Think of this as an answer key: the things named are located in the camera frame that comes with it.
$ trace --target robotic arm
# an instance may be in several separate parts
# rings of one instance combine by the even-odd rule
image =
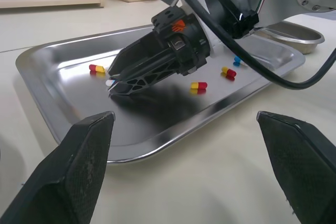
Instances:
[[[162,0],[170,7],[152,18],[151,33],[120,51],[109,69],[116,80],[111,94],[131,94],[174,73],[187,75],[223,54],[224,43],[268,80],[291,89],[319,81],[336,59],[336,51],[319,72],[303,83],[282,79],[260,65],[234,39],[302,13],[328,12],[335,0]]]

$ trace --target table surface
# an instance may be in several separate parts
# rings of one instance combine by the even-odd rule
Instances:
[[[145,25],[159,1],[106,8],[38,8],[0,15],[0,214],[56,143],[16,67],[31,46]],[[288,76],[310,78],[335,47],[336,22],[299,15],[325,42]],[[179,143],[144,161],[108,166],[91,223],[299,223],[286,201],[256,121],[260,110],[314,124],[333,143],[336,67],[315,86],[291,91],[271,85]]]

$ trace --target screw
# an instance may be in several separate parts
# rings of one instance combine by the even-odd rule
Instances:
[[[321,6],[319,6],[319,5],[314,5],[313,8],[312,8],[312,10],[319,10],[320,7],[321,7]]]

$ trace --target capsule pill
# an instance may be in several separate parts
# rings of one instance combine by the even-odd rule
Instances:
[[[206,82],[192,82],[190,87],[192,89],[206,89],[208,84]]]
[[[239,65],[242,64],[242,65],[246,66],[246,63],[243,62],[242,59],[240,59],[238,56],[235,56],[234,61],[235,61],[236,63],[238,63]]]
[[[224,74],[226,74],[227,76],[232,76],[232,77],[234,77],[234,76],[237,75],[236,71],[234,71],[234,70],[232,70],[232,69],[229,69],[228,67],[222,67],[222,72],[223,72]]]
[[[105,73],[105,68],[103,66],[91,64],[91,65],[89,65],[89,69],[91,71]]]

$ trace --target small metal dish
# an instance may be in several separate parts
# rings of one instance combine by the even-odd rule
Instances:
[[[304,55],[310,54],[318,44],[324,42],[324,36],[318,31],[287,21],[262,28],[255,34],[288,45]]]

